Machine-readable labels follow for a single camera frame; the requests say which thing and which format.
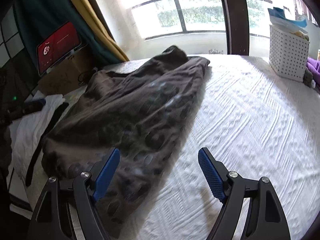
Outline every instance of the perforated basket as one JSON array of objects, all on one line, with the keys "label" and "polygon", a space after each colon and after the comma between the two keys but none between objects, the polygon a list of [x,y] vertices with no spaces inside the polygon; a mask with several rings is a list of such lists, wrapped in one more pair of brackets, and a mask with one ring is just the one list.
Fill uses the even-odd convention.
[{"label": "perforated basket", "polygon": [[270,25],[269,63],[282,77],[303,81],[306,69],[309,41]]}]

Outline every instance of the mattress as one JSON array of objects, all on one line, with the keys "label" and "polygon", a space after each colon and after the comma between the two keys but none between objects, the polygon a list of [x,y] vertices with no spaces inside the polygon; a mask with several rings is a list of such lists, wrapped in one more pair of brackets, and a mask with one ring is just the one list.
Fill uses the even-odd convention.
[{"label": "mattress", "polygon": [[[303,83],[278,77],[261,58],[202,56],[211,63],[181,140],[119,239],[206,239],[221,203],[198,164],[201,147],[244,178],[270,178],[291,239],[301,239],[320,210],[319,95]],[[108,69],[127,73],[145,61]],[[47,179],[41,157],[27,189],[33,207]],[[248,205],[245,199],[233,239],[240,239]],[[81,238],[79,226],[76,233]]]}]

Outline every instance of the yellow curtain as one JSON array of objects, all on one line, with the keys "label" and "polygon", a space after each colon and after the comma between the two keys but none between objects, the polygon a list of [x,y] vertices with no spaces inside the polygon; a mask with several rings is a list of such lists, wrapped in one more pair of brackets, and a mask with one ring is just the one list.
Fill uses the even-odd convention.
[{"label": "yellow curtain", "polygon": [[126,54],[122,49],[115,43],[115,41],[109,36],[107,30],[97,17],[91,4],[88,0],[71,0],[73,5],[76,7],[82,18],[86,21],[93,33],[98,37],[103,45],[109,49],[119,60],[129,61]]}]

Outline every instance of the purple towel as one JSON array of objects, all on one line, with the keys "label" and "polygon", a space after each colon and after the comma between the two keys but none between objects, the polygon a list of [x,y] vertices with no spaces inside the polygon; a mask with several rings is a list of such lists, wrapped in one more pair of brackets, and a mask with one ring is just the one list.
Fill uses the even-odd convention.
[{"label": "purple towel", "polygon": [[317,85],[320,85],[320,61],[308,57],[307,68],[313,74],[313,79]]}]

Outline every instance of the teal curtain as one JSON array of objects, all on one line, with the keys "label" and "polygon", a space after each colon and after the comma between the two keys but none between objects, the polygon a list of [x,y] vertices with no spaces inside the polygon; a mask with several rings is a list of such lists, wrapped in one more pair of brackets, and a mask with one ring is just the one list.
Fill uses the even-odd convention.
[{"label": "teal curtain", "polygon": [[82,40],[88,43],[102,65],[121,63],[96,40],[92,30],[70,0],[17,0],[14,10],[21,38],[35,66],[36,47],[67,21],[72,22]]}]

